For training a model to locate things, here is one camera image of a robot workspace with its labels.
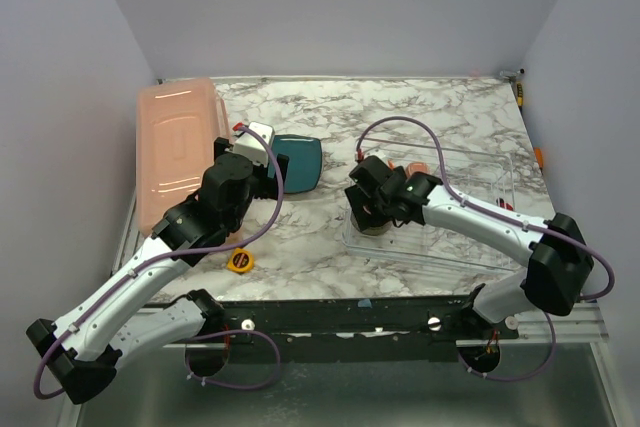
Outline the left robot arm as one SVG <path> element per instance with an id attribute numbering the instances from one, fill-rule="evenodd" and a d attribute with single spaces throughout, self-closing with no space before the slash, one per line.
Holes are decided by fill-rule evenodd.
<path id="1" fill-rule="evenodd" d="M 204 257 L 243 248 L 275 223 L 231 242 L 255 199 L 283 204 L 289 159 L 253 130 L 254 148 L 219 138 L 199 189 L 171 207 L 134 256 L 89 298 L 55 320 L 38 319 L 26 335 L 41 356 L 33 392 L 83 404 L 102 393 L 128 361 L 177 341 L 228 336 L 224 309 L 206 290 L 191 291 L 137 322 L 135 314 L 163 287 Z"/>

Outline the beige bowl dark rim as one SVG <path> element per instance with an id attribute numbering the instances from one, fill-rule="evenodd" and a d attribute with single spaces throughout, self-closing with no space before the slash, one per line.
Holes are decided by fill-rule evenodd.
<path id="1" fill-rule="evenodd" d="M 381 236 L 383 234 L 385 234 L 386 232 L 388 232 L 392 226 L 392 224 L 390 222 L 386 222 L 384 224 L 380 224 L 380 225 L 373 225 L 373 226 L 369 226 L 369 227 L 360 227 L 356 221 L 356 218 L 354 216 L 352 216 L 350 218 L 351 224 L 353 225 L 353 227 L 356 229 L 357 232 L 359 232 L 362 235 L 365 236 L 370 236 L 370 237 L 376 237 L 376 236 Z"/>

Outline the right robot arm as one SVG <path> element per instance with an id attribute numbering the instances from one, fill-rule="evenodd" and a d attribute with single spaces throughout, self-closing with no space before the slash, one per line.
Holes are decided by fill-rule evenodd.
<path id="1" fill-rule="evenodd" d="M 472 291 L 467 308 L 482 321 L 497 324 L 531 310 L 567 316 L 579 301 L 593 258 L 573 218 L 519 214 L 465 195 L 441 177 L 390 168 L 376 156 L 360 160 L 349 177 L 345 194 L 359 232 L 411 223 L 444 228 L 520 265 L 520 271 Z"/>

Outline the pink floral mug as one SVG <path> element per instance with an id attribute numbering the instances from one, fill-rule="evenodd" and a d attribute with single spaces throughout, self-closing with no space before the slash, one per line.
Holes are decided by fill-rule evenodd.
<path id="1" fill-rule="evenodd" d="M 429 174 L 429 167 L 423 162 L 411 162 L 405 167 L 405 172 L 408 177 L 411 177 L 415 173 Z"/>

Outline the teal square plate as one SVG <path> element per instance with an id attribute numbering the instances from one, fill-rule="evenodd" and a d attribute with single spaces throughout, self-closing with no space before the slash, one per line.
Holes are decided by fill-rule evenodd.
<path id="1" fill-rule="evenodd" d="M 316 188 L 323 169 L 319 139 L 293 134 L 276 135 L 272 151 L 275 156 L 285 155 L 289 159 L 284 177 L 286 195 L 302 194 Z"/>

